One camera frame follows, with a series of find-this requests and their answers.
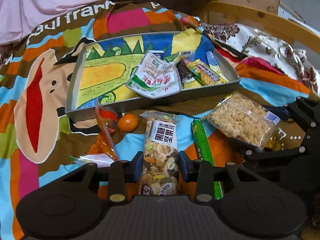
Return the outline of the nut crisp bar packet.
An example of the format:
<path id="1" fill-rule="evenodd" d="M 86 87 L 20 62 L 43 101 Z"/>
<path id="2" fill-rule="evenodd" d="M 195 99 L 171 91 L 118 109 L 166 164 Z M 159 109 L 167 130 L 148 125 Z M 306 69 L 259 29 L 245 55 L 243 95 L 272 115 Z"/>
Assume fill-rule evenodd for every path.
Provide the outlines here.
<path id="1" fill-rule="evenodd" d="M 141 116 L 146 119 L 146 129 L 139 194 L 177 195 L 180 169 L 176 115 L 145 111 Z"/>

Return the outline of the crumbly rice cake packet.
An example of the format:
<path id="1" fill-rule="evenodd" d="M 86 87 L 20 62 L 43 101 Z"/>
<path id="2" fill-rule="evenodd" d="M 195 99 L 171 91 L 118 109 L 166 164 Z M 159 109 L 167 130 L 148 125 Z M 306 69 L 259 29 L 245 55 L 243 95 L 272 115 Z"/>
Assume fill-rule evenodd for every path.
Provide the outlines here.
<path id="1" fill-rule="evenodd" d="M 263 149 L 276 130 L 280 118 L 239 92 L 219 101 L 204 117 L 225 136 Z"/>

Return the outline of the green wrapped stick snack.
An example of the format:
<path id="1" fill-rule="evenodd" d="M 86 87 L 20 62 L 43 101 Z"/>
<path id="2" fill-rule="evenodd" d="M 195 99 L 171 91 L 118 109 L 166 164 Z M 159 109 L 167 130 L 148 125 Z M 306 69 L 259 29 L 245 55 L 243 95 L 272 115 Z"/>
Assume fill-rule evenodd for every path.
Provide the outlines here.
<path id="1" fill-rule="evenodd" d="M 194 119 L 191 123 L 191 128 L 194 136 L 195 146 L 198 158 L 207 161 L 215 166 L 214 158 L 210 149 L 210 145 L 204 130 L 203 123 L 200 119 Z M 215 200 L 224 197 L 223 189 L 219 181 L 214 182 L 214 198 Z"/>

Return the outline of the white red small packet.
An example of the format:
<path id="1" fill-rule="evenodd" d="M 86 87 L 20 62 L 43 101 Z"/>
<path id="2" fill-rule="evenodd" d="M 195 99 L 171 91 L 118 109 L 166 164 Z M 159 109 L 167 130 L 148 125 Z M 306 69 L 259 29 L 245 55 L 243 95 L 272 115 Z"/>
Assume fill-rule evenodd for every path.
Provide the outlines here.
<path id="1" fill-rule="evenodd" d="M 111 164 L 114 163 L 114 160 L 110 156 L 104 153 L 86 154 L 79 157 L 73 157 L 65 154 L 65 157 L 78 165 L 95 163 L 97 164 L 98 168 L 110 167 Z"/>

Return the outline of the orange red snack packet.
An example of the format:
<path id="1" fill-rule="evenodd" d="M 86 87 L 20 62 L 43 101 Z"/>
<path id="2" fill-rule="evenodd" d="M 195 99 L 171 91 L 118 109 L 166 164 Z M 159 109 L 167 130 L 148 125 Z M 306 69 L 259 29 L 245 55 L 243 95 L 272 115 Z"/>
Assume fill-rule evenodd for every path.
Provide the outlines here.
<path id="1" fill-rule="evenodd" d="M 117 113 L 111 107 L 102 105 L 97 99 L 95 101 L 95 118 L 100 132 L 87 154 L 104 153 L 110 156 L 115 162 L 118 160 L 118 156 L 111 135 L 115 133 L 118 128 Z"/>

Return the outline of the small orange tangerine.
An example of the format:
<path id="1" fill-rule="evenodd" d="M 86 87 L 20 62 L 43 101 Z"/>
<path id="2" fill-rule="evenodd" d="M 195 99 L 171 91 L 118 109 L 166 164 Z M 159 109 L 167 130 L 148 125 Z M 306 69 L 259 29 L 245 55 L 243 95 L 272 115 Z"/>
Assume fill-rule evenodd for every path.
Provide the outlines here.
<path id="1" fill-rule="evenodd" d="M 132 113 L 126 113 L 118 120 L 118 129 L 122 132 L 131 133 L 139 124 L 139 119 Z"/>

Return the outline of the dark chocolate snack packet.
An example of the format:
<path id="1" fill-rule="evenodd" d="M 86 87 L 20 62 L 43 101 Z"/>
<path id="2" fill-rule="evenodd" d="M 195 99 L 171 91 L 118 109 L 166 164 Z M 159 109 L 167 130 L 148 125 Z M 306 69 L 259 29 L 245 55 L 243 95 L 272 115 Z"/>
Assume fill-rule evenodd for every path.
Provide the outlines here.
<path id="1" fill-rule="evenodd" d="M 182 85 L 195 81 L 191 71 L 187 68 L 187 65 L 183 60 L 178 61 L 176 68 Z"/>

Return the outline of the yellow green biscuit packet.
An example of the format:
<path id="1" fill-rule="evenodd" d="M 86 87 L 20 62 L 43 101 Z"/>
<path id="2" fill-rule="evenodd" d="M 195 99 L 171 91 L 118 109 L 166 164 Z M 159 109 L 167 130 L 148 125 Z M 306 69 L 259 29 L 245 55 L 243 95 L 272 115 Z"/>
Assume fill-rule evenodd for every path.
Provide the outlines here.
<path id="1" fill-rule="evenodd" d="M 187 69 L 193 77 L 203 86 L 211 86 L 220 83 L 228 83 L 228 80 L 222 75 L 210 69 L 210 67 L 200 59 L 189 62 Z"/>

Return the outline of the white green snack pouch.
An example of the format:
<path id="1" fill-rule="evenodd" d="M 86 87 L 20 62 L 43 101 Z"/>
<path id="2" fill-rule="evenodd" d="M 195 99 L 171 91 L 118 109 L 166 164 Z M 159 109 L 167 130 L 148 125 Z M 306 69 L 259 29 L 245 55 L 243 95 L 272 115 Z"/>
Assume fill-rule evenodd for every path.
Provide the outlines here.
<path id="1" fill-rule="evenodd" d="M 180 77 L 173 62 L 148 51 L 125 86 L 148 99 L 160 99 L 181 92 Z"/>

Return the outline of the white floral patterned cloth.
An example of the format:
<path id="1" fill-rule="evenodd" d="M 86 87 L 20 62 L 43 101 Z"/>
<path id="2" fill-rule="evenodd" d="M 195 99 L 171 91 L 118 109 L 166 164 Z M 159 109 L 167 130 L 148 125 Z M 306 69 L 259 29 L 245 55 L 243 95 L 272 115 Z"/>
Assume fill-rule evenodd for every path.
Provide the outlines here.
<path id="1" fill-rule="evenodd" d="M 201 23 L 200 26 L 215 40 L 242 54 L 267 61 L 288 77 L 302 81 L 313 93 L 319 95 L 319 72 L 308 61 L 306 50 L 293 48 L 280 38 L 240 23 Z"/>

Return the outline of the wooden bed frame rail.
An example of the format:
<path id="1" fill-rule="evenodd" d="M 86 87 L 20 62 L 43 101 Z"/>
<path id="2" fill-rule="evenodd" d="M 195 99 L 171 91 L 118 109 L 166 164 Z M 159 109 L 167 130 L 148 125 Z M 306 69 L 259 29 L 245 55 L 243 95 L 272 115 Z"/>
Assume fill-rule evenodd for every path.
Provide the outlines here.
<path id="1" fill-rule="evenodd" d="M 319 35 L 277 15 L 279 0 L 205 0 L 200 18 L 209 24 L 241 23 L 319 53 Z"/>

